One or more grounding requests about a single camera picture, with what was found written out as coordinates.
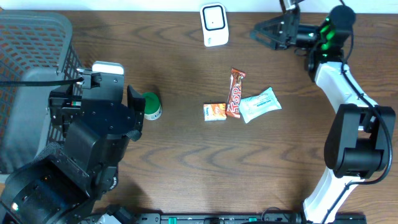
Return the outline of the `green lid jar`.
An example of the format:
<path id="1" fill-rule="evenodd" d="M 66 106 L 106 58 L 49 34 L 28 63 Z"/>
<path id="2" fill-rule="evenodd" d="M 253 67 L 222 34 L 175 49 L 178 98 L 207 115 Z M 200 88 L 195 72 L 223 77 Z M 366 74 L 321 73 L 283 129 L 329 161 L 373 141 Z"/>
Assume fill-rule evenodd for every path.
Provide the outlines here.
<path id="1" fill-rule="evenodd" d="M 159 119 L 162 115 L 162 106 L 159 97 L 153 92 L 145 92 L 143 97 L 146 100 L 144 109 L 145 119 L 150 121 Z"/>

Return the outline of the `orange Top chocolate bar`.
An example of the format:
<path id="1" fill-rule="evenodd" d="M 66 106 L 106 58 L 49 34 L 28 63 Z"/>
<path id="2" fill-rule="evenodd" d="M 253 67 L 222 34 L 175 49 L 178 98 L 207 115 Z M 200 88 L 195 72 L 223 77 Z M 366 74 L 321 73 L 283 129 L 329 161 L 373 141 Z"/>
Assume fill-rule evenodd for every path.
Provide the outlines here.
<path id="1" fill-rule="evenodd" d="M 231 69 L 231 83 L 228 95 L 228 104 L 226 106 L 226 115 L 234 118 L 240 118 L 239 105 L 242 95 L 242 79 L 246 74 L 235 68 Z"/>

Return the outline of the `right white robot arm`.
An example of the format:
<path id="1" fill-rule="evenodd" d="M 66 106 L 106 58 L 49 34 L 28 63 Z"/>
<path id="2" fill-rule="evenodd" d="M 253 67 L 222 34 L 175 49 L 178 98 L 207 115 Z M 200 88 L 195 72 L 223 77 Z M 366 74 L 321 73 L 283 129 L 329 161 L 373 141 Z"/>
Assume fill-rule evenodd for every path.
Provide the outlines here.
<path id="1" fill-rule="evenodd" d="M 345 4 L 335 6 L 318 26 L 302 24 L 297 1 L 282 1 L 282 15 L 257 23 L 252 39 L 272 50 L 305 51 L 306 69 L 322 89 L 336 115 L 324 146 L 325 171 L 299 212 L 266 210 L 262 223 L 364 223 L 364 215 L 342 215 L 339 208 L 359 185 L 374 185 L 379 172 L 386 178 L 393 159 L 396 113 L 377 104 L 350 72 L 349 52 L 356 14 Z"/>

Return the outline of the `light blue wipes packet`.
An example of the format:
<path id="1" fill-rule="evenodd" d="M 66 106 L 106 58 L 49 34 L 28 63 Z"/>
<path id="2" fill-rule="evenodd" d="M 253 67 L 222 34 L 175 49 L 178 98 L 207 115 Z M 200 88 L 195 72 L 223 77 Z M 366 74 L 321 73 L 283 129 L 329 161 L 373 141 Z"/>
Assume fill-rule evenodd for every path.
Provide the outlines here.
<path id="1" fill-rule="evenodd" d="M 257 96 L 250 96 L 241 100 L 239 110 L 245 123 L 254 118 L 282 107 L 275 96 L 272 87 L 269 87 Z"/>

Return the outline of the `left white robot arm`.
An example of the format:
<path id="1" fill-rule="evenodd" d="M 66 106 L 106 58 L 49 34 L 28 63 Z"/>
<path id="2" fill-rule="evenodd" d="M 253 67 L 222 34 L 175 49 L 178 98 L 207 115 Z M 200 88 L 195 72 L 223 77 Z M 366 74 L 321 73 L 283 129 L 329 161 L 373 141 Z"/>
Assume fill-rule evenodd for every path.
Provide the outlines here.
<path id="1" fill-rule="evenodd" d="M 118 164 L 142 134 L 144 98 L 124 76 L 83 71 L 77 83 L 52 90 L 49 111 L 63 140 L 51 142 L 14 171 L 1 194 L 2 223 L 78 223 L 118 182 Z"/>

